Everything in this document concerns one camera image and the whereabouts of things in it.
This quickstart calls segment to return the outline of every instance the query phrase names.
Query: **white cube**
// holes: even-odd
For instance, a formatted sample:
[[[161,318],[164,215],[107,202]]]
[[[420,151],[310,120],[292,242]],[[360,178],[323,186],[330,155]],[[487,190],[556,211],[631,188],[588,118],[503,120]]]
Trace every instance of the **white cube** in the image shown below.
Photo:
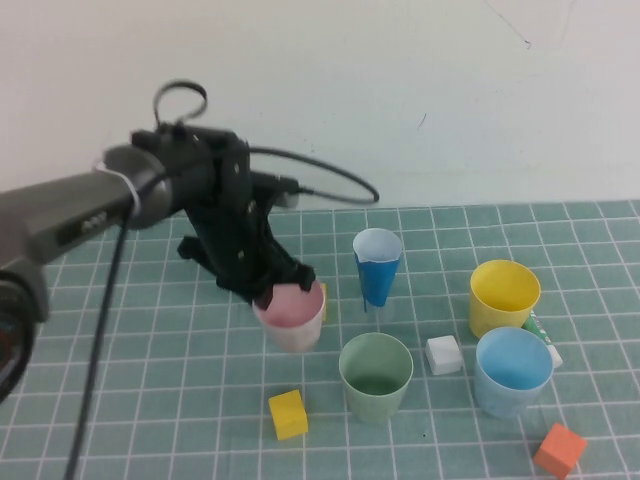
[[[434,375],[453,373],[462,368],[462,352],[453,335],[430,338],[425,353]]]

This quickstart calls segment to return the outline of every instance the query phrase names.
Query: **black cable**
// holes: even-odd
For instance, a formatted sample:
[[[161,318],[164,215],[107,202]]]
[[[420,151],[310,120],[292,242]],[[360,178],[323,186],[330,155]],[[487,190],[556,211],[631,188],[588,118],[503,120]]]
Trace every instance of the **black cable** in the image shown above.
[[[165,93],[170,90],[176,90],[178,88],[184,88],[186,90],[191,90],[196,92],[202,97],[202,103],[198,108],[193,110],[192,112],[185,113],[184,115],[178,117],[175,120],[175,123],[183,123],[187,120],[193,120],[194,118],[202,115],[207,109],[207,91],[204,87],[198,83],[192,82],[191,80],[173,80],[169,83],[164,84],[160,89],[156,92],[153,97],[153,116],[156,119],[156,127],[160,126],[160,112],[158,111],[160,108],[160,100]]]
[[[354,205],[373,205],[374,203],[378,203],[378,201],[380,200],[380,194],[378,193],[378,190],[376,190],[376,188],[371,185],[369,182],[367,182],[366,180],[364,180],[362,177],[359,177],[347,170],[344,170],[336,165],[332,165],[331,163],[322,161],[322,160],[317,160],[315,158],[311,158],[308,157],[306,155],[300,155],[299,153],[293,153],[293,152],[289,152],[287,150],[280,150],[277,148],[270,148],[270,147],[251,147],[248,146],[246,147],[246,150],[248,153],[254,153],[256,155],[270,155],[270,156],[274,156],[274,157],[280,157],[280,158],[285,158],[287,160],[293,160],[295,162],[300,162],[300,163],[304,163],[306,165],[311,165],[313,167],[317,167],[320,168],[322,170],[327,170],[331,173],[335,173],[336,175],[339,175],[341,177],[344,177],[348,180],[351,180],[354,183],[357,183],[358,185],[362,186],[365,190],[369,191],[372,195],[371,199],[368,198],[354,198],[354,197],[348,197],[348,196],[344,196],[344,195],[339,195],[339,194],[335,194],[335,193],[329,193],[329,192],[323,192],[323,191],[319,191],[319,190],[315,190],[313,188],[310,187],[300,187],[300,190],[298,191],[298,193],[304,194],[304,195],[315,195],[317,197],[322,197],[322,198],[327,198],[329,200],[336,200],[338,202],[343,202],[343,203],[351,203]],[[229,149],[228,151],[224,151],[224,152],[216,152],[217,156],[221,156],[227,153],[234,153],[237,152],[238,149]],[[198,165],[201,165],[202,163],[204,163],[203,161],[196,161],[196,162],[192,162],[192,163],[188,163],[188,164],[182,164],[182,165],[178,165],[176,168],[173,169],[169,169],[169,170],[165,170],[163,173],[161,173],[160,175],[157,175],[155,177],[153,177],[150,181],[148,181],[146,184],[144,184],[139,190],[138,190],[138,194],[140,195],[140,197],[144,197],[146,195],[148,195],[149,193],[151,193],[151,191],[154,189],[154,187],[156,185],[158,185],[160,182],[166,180],[167,178],[176,176],[182,172],[184,172],[185,170],[188,170],[190,168],[196,167]]]
[[[120,268],[120,261],[122,260],[122,252],[124,251],[124,244],[129,230],[130,219],[131,210],[125,214],[122,220],[115,251],[111,258],[111,266],[109,267],[107,283],[102,297],[102,304],[100,305],[100,312],[98,313],[96,333],[93,337],[93,344],[91,346],[91,355],[89,357],[89,366],[87,369],[87,380],[85,381],[84,391],[82,393],[82,403],[80,404],[80,414],[78,415],[76,431],[73,435],[73,443],[71,445],[71,453],[69,454],[69,461],[67,462],[67,468],[63,477],[64,480],[74,480],[76,469],[78,467],[78,459],[80,458],[80,451],[84,441],[87,421],[89,419],[89,413],[91,412],[91,397],[93,396],[93,390],[98,376],[100,354],[104,343],[104,334],[107,327],[107,320],[109,318],[111,299],[113,297],[113,290],[118,276],[118,269]]]
[[[357,183],[358,185],[363,187],[365,190],[369,191],[372,195],[372,198],[368,199],[368,198],[348,197],[348,196],[340,195],[337,193],[318,191],[309,187],[300,187],[299,193],[303,193],[307,195],[315,195],[317,197],[328,198],[330,200],[337,200],[338,202],[352,203],[355,205],[372,205],[374,203],[377,203],[380,200],[380,194],[378,193],[378,191],[375,189],[373,185],[371,185],[369,182],[367,182],[363,178],[358,177],[357,175],[347,170],[344,170],[343,168],[340,168],[336,165],[332,165],[330,163],[324,162],[322,160],[317,160],[315,158],[311,158],[306,155],[300,155],[299,153],[293,153],[287,150],[280,150],[277,148],[249,146],[248,149],[249,149],[249,153],[254,153],[256,155],[271,155],[273,157],[286,158],[288,160],[304,163],[316,168],[320,168],[322,170],[327,170],[328,172],[331,172],[331,173],[335,173],[336,175],[339,175],[348,180],[351,180],[354,183]]]

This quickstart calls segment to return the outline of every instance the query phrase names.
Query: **yellow cup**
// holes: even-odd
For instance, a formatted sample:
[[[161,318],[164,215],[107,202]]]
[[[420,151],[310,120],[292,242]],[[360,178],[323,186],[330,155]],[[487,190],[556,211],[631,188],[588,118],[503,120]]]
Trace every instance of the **yellow cup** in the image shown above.
[[[491,260],[471,275],[469,325],[482,335],[497,327],[522,327],[540,298],[540,282],[524,265]]]

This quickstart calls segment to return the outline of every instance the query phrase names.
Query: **small yellow block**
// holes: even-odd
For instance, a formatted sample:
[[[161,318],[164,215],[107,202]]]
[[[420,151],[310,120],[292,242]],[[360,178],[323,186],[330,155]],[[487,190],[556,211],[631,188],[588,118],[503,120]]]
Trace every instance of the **small yellow block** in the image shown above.
[[[271,397],[269,409],[278,440],[285,440],[309,431],[307,412],[304,410],[300,390]]]
[[[321,283],[320,286],[324,290],[324,312],[322,312],[322,323],[327,322],[327,311],[329,310],[329,289],[326,283]]]

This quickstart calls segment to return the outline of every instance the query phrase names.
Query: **pink cup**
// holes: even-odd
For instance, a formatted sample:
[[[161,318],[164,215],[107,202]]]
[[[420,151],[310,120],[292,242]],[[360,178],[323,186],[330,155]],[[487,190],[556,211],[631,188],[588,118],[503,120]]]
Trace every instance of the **pink cup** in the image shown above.
[[[318,280],[309,292],[295,284],[274,285],[267,309],[253,302],[253,312],[276,345],[285,352],[300,353],[311,350],[320,338],[325,302]]]

